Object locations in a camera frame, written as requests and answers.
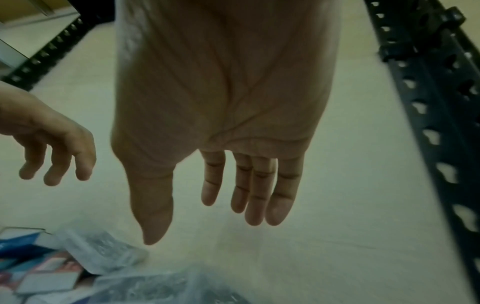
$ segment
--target black metal rack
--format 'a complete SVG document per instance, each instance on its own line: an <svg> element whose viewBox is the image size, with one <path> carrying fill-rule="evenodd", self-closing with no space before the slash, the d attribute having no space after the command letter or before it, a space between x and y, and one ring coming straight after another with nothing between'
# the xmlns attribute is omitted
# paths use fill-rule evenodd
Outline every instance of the black metal rack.
<svg viewBox="0 0 480 304"><path fill-rule="evenodd" d="M364 0L476 299L480 302L480 55L456 7ZM476 216L471 225L462 212Z"/></svg>
<svg viewBox="0 0 480 304"><path fill-rule="evenodd" d="M31 90L92 28L115 19L114 0L70 0L80 17L70 23L30 59L2 81L24 90Z"/></svg>

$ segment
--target perforated metal bracket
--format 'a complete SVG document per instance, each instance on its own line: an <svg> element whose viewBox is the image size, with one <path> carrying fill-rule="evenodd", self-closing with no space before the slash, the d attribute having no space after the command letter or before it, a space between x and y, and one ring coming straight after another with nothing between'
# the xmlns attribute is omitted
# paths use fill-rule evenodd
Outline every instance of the perforated metal bracket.
<svg viewBox="0 0 480 304"><path fill-rule="evenodd" d="M445 10L438 0L364 2L480 303L479 52L457 8ZM414 52L390 47L394 55L386 56L389 44Z"/></svg>
<svg viewBox="0 0 480 304"><path fill-rule="evenodd" d="M30 59L1 80L24 90L31 90L93 27L81 17L70 23Z"/></svg>

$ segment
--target palm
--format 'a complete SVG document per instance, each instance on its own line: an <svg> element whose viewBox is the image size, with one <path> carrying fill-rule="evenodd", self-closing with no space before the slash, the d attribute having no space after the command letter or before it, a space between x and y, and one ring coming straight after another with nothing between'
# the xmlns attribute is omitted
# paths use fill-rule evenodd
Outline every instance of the palm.
<svg viewBox="0 0 480 304"><path fill-rule="evenodd" d="M303 155L330 93L337 4L276 4L266 20L249 17L243 24L243 14L264 7L235 5L157 3L146 12L125 4L121 10L113 148L127 171L147 243L166 232L172 171L196 149L205 159L206 205L220 189L224 150L237 162L232 208L246 208L248 223L266 216L279 224L295 199ZM134 20L133 13L149 23ZM138 30L147 34L133 44ZM270 198L275 159L278 182Z"/></svg>

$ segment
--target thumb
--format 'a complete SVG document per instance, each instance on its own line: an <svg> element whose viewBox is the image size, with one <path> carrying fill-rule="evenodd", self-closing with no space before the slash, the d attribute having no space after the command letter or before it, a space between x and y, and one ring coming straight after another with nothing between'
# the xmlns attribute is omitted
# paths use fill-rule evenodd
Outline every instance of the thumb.
<svg viewBox="0 0 480 304"><path fill-rule="evenodd" d="M146 245L157 243L167 232L174 214L172 184L174 167L143 177L126 170L130 207L143 232Z"/></svg>

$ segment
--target hand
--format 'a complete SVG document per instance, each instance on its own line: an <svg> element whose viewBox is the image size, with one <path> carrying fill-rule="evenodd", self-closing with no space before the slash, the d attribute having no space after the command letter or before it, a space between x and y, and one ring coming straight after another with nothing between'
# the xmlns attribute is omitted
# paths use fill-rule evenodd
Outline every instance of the hand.
<svg viewBox="0 0 480 304"><path fill-rule="evenodd" d="M68 171L72 156L76 176L88 180L97 160L92 134L52 110L32 94L0 82L0 134L10 135L25 148L22 179L32 179L42 167L47 145L52 147L51 167L44 182L56 186Z"/></svg>
<svg viewBox="0 0 480 304"><path fill-rule="evenodd" d="M146 244L173 217L173 171L200 152L202 202L236 160L231 207L250 225L280 224L329 98L340 4L332 0L118 3L112 147ZM272 193L275 174L277 183Z"/></svg>

